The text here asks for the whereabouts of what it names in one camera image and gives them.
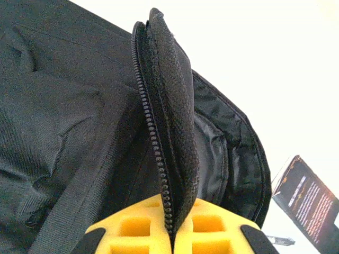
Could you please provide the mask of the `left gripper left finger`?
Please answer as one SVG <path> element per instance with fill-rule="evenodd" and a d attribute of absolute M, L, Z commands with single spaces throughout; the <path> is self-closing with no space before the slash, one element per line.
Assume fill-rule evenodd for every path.
<path fill-rule="evenodd" d="M 92 224 L 76 245 L 76 254 L 172 254 L 161 196 Z"/>

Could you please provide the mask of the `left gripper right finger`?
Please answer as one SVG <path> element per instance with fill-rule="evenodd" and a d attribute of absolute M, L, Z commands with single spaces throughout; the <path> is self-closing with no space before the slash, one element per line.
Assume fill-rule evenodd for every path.
<path fill-rule="evenodd" d="M 279 252 L 256 223 L 198 198 L 176 234 L 173 254 Z"/>

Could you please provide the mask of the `dark book brown text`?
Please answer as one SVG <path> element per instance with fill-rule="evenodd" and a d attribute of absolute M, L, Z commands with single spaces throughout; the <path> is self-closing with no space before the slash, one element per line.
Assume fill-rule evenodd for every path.
<path fill-rule="evenodd" d="M 300 155 L 274 178 L 272 198 L 320 254 L 339 254 L 339 199 Z"/>

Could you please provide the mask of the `black student backpack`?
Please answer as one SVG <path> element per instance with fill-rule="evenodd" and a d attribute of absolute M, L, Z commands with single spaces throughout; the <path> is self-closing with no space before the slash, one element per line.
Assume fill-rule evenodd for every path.
<path fill-rule="evenodd" d="M 271 192 L 247 116 L 191 69 L 162 13 L 129 33 L 69 0 L 0 0 L 0 254 L 71 254 L 92 224 L 162 189 L 132 62 L 139 41 L 194 120 L 198 196 L 258 226 Z"/>

